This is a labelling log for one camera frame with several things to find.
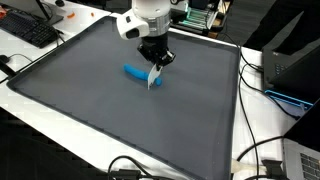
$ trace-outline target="white table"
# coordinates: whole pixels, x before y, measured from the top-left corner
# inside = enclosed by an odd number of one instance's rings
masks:
[[[47,0],[47,2],[53,3],[54,0]],[[66,39],[71,38],[77,33],[81,32],[84,28],[94,23],[100,17],[110,14],[105,11],[100,11],[70,2],[65,3],[66,6],[62,8],[65,10],[65,12],[61,11],[62,14],[64,13],[64,15],[66,15],[73,11],[76,13],[76,18],[79,17],[79,19],[65,19],[64,21],[55,25],[56,28],[65,32]],[[90,14],[88,14],[91,12],[95,13],[94,18],[91,18]],[[170,31],[216,43],[227,44],[176,29],[170,29]],[[45,49],[37,49],[1,30],[0,39],[5,39],[5,43],[0,44],[1,54],[11,55],[14,53],[21,53],[34,60],[55,48],[55,45],[52,44]],[[261,63],[261,52],[244,48],[243,53],[250,63],[257,65]],[[9,65],[14,70],[17,70],[25,66],[27,63],[28,62],[25,59],[21,57],[15,57]],[[5,78],[5,76],[0,72],[0,79],[3,78]],[[244,78],[249,84],[260,88],[260,75],[249,67],[244,73]],[[241,90],[244,105],[257,142],[278,135],[283,135],[295,123],[294,120],[284,115],[284,113],[282,113],[278,107],[276,107],[270,100],[266,99],[261,94],[247,88],[244,84],[242,85]],[[120,155],[128,155],[146,165],[150,173],[153,175],[167,176],[174,179],[188,179],[184,175],[152,157],[149,157],[117,140],[106,136],[105,134],[102,134],[73,119],[70,119],[69,117],[66,117],[54,110],[51,110],[9,90],[5,83],[0,84],[0,97],[0,107],[12,113],[25,123],[29,124],[39,132],[48,136],[52,140],[56,141],[66,149],[70,150],[99,169],[107,170],[110,162],[114,158]],[[250,145],[252,145],[252,139],[238,100],[233,131],[232,157],[237,158],[237,156]],[[258,150],[260,158],[282,160],[280,141],[262,145],[258,148]],[[256,164],[254,151],[248,153],[242,162]],[[134,168],[134,166],[126,160],[118,161],[114,167]],[[237,173],[234,179],[242,180],[247,177],[254,176],[255,173],[256,172],[254,171],[243,171]]]

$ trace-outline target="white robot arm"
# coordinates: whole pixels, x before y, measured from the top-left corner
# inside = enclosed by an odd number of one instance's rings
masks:
[[[120,36],[125,40],[141,37],[138,51],[157,71],[175,58],[168,48],[170,8],[170,0],[132,0],[132,9],[117,18]]]

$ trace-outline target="gray mat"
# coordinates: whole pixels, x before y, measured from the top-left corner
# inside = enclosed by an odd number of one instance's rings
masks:
[[[229,179],[239,50],[170,33],[177,58],[148,91],[123,65],[152,64],[114,21],[100,20],[8,86],[195,179]]]

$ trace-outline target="blue foam toy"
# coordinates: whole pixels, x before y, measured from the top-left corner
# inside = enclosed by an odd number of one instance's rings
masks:
[[[131,75],[134,76],[135,78],[138,78],[138,79],[141,79],[141,80],[144,80],[144,81],[148,81],[149,73],[146,73],[146,72],[144,72],[144,71],[141,71],[141,70],[139,70],[139,69],[136,69],[136,68],[132,67],[132,66],[129,65],[129,64],[125,64],[125,65],[123,66],[123,69],[124,69],[125,72],[131,74]],[[159,78],[159,77],[157,77],[157,78],[155,79],[155,84],[156,84],[157,86],[161,86],[161,84],[162,84],[162,79]]]

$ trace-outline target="table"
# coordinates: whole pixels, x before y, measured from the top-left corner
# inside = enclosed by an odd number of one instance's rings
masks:
[[[47,0],[47,2],[54,3],[54,0]],[[110,15],[110,13],[105,11],[67,1],[65,1],[65,3],[66,6],[62,8],[64,11],[62,11],[61,14],[64,13],[63,15],[66,15],[74,11],[77,17],[79,14],[80,17],[84,17],[70,21],[65,19],[55,25],[56,28],[65,32],[65,39],[71,38],[81,32],[85,27],[99,19],[99,17]],[[92,19],[86,17],[86,13],[91,12],[96,14]],[[176,29],[170,29],[170,31],[216,43],[228,44]],[[55,48],[53,43],[45,49],[37,49],[3,31],[0,31],[0,39],[5,40],[5,43],[0,44],[1,53],[6,55],[21,53],[29,56],[33,60]],[[243,54],[250,63],[257,65],[261,63],[261,52],[244,48]],[[26,60],[17,56],[9,63],[9,66],[17,70],[27,63]],[[0,79],[4,78],[4,74],[1,73]],[[254,70],[247,68],[244,72],[244,78],[254,87],[261,88],[261,76],[254,72]],[[254,92],[245,85],[242,85],[241,91],[256,141],[283,135],[295,123],[294,120],[282,113],[270,100],[259,93]],[[0,107],[101,170],[106,171],[110,162],[115,157],[128,155],[143,163],[148,167],[147,170],[153,175],[167,176],[174,179],[188,179],[188,177],[150,156],[9,90],[5,83],[0,84],[0,96]],[[232,157],[236,158],[250,145],[252,145],[252,139],[238,100],[233,131]],[[282,160],[280,141],[262,145],[258,150],[260,158]],[[254,151],[251,151],[243,159],[243,162],[255,164]],[[134,168],[134,166],[126,160],[118,161],[114,167]],[[234,179],[245,179],[253,175],[255,175],[254,171],[243,171],[237,173]]]

